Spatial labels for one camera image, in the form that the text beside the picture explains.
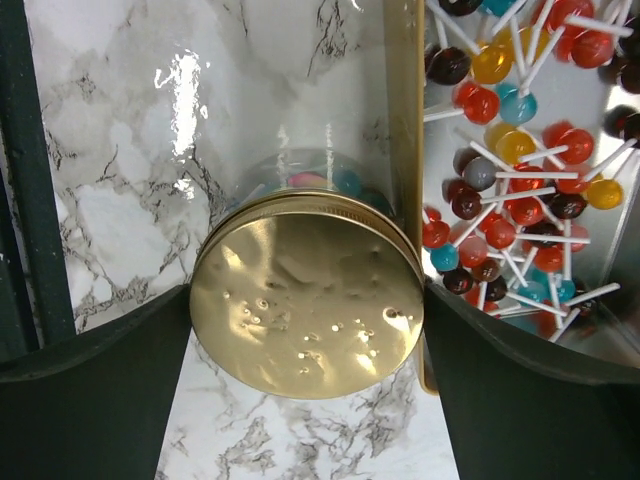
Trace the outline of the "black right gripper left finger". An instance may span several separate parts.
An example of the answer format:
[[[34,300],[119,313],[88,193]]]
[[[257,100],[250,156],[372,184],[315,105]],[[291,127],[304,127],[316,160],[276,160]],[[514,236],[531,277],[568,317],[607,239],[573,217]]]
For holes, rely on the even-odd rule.
[[[179,286],[1,365],[4,479],[152,479],[191,331]]]

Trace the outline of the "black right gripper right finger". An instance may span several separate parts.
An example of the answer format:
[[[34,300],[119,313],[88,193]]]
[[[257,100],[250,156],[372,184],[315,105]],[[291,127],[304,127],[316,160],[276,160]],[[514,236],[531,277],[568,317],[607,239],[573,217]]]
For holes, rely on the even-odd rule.
[[[433,282],[424,309],[460,478],[638,478],[638,369],[549,343]]]

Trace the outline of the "gold round jar lid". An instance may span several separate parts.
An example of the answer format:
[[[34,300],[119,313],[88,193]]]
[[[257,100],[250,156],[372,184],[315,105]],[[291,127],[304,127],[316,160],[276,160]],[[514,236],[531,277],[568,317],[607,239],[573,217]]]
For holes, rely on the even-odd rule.
[[[249,202],[208,236],[189,313],[209,357],[244,384],[313,400],[394,373],[423,320],[420,258],[363,202],[289,190]]]

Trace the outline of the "gold tin of lollipops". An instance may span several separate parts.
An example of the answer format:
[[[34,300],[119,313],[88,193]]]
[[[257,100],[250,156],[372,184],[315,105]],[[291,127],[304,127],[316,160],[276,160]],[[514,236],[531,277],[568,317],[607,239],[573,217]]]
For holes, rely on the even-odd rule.
[[[423,1],[423,262],[495,321],[639,364],[639,5]]]

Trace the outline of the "clear glass jar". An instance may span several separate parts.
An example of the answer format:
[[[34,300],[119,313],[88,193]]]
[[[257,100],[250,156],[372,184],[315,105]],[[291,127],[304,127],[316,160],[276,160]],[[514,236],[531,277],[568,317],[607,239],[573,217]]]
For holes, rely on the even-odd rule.
[[[327,190],[357,199],[395,219],[397,187],[390,162],[354,159],[333,149],[285,149],[245,169],[228,193],[225,210],[271,193],[292,189]]]

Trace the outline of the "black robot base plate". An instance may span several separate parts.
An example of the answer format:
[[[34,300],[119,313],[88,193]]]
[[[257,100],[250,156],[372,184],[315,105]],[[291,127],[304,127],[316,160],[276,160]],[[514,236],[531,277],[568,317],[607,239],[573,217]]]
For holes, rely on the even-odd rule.
[[[1,3],[1,129],[34,297],[32,313],[48,347],[73,338],[76,330],[22,1]]]

